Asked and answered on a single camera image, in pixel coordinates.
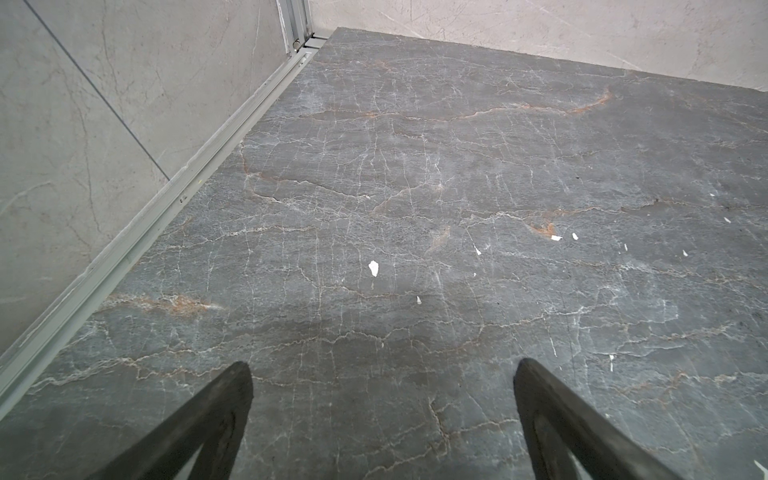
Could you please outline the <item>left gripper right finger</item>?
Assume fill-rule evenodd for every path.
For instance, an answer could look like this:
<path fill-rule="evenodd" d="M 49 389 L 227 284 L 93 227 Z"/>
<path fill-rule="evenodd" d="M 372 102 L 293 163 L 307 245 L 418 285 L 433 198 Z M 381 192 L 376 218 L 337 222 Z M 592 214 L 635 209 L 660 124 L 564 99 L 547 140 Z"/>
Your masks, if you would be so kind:
<path fill-rule="evenodd" d="M 593 479 L 678 479 L 541 363 L 517 366 L 514 395 L 537 479 L 577 479 L 577 464 Z"/>

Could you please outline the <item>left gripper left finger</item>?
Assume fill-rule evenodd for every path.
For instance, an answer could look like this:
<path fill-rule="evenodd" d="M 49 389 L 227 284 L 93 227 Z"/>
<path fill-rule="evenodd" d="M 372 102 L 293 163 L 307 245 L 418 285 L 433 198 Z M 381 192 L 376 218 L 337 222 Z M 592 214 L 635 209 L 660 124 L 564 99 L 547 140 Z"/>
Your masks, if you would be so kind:
<path fill-rule="evenodd" d="M 91 479 L 173 479 L 190 459 L 191 479 L 228 479 L 253 400 L 247 363 L 230 365 Z"/>

